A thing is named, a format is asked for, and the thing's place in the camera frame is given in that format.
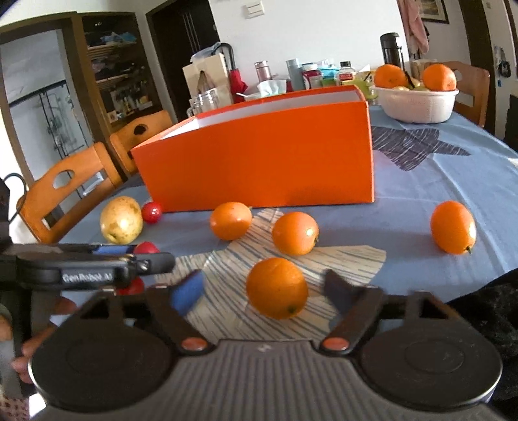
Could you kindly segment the person's left hand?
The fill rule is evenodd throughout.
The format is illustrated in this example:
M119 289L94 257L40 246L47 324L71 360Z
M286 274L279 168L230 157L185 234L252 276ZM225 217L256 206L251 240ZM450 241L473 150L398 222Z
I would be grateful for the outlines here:
M53 306L53 314L57 316L70 315L77 309L76 304L60 296L55 300ZM11 361L11 367L17 374L17 378L23 384L32 384L29 375L28 364L37 348L57 329L57 325L51 321L47 322L46 328L37 333L35 336L27 340L21 347L20 357L14 358ZM11 322L4 316L1 316L1 342L12 340ZM7 397L4 390L1 389L1 420L28 420L29 401L27 398L15 399Z

